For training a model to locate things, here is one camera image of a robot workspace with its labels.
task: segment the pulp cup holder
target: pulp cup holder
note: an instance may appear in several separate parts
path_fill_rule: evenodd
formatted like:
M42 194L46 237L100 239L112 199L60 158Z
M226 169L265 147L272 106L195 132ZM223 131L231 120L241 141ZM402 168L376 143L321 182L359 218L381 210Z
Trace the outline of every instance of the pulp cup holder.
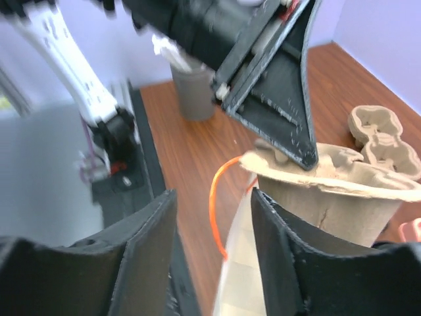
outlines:
M371 247L402 202L421 200L421 184L363 162L361 153L317 143L317 166L304 171L263 140L240 165L259 188L300 219L354 244Z
M403 127L393 111L379 105L359 105L349 115L348 125L364 162L414 181L421 178L420 158L414 148L402 141Z

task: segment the gray cup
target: gray cup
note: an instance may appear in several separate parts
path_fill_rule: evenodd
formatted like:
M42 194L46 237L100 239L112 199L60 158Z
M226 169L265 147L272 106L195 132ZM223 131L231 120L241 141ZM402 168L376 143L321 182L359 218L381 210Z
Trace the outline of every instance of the gray cup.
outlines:
M171 73L182 116L194 121L210 119L215 113L211 90L212 71L200 65L192 72L183 72L171 66Z

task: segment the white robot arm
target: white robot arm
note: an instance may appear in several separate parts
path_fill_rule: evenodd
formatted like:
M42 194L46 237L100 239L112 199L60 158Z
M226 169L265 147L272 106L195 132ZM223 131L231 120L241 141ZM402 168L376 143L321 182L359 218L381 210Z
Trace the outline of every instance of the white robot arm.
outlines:
M53 0L19 2L21 7L12 7L13 11L7 14L0 1L0 11L6 11L8 21L42 55L70 92L83 121L92 131L93 142L105 152L101 156L108 172L113 173L113 166L124 166L135 151L133 114L120 107L102 85Z
M79 106L90 127L108 122L116 114L116 99L102 85L70 34L58 6L32 5L27 18L11 24L48 62Z

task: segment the wooden table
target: wooden table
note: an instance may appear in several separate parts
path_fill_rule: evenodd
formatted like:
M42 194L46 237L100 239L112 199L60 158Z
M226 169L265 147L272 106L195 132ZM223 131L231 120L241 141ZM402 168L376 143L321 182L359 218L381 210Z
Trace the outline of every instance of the wooden table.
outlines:
M404 141L421 153L421 117L336 44L311 49L309 86L318 142L354 147L347 116L357 105L384 105L404 126ZM204 316L211 315L222 263L208 216L209 189L218 168L253 148L256 136L217 111L208 122L180 116L172 83L141 89L166 185L178 191L178 225ZM218 225L225 242L248 174L232 167L218 187ZM382 240L398 241L397 227L421 217L419 203L404 204Z

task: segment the orange cable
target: orange cable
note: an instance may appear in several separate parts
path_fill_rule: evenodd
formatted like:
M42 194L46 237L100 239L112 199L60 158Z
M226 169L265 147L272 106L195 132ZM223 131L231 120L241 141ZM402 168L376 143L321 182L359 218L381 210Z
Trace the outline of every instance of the orange cable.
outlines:
M253 186L257 183L257 177L249 184L247 189L245 189L245 193L249 193L251 189L253 189Z
M220 177L230 168L232 165L239 162L241 156L235 157L226 163L224 163L216 172L212 185L210 186L210 193L209 193L209 221L210 227L212 228L213 238L216 242L216 246L218 247L219 252L224 257L224 260L228 259L228 254L225 250L225 247L222 245L221 237L219 235L218 224L216 223L216 187L218 186L218 182ZM257 178L252 181L252 183L247 187L246 192L248 192L257 182Z

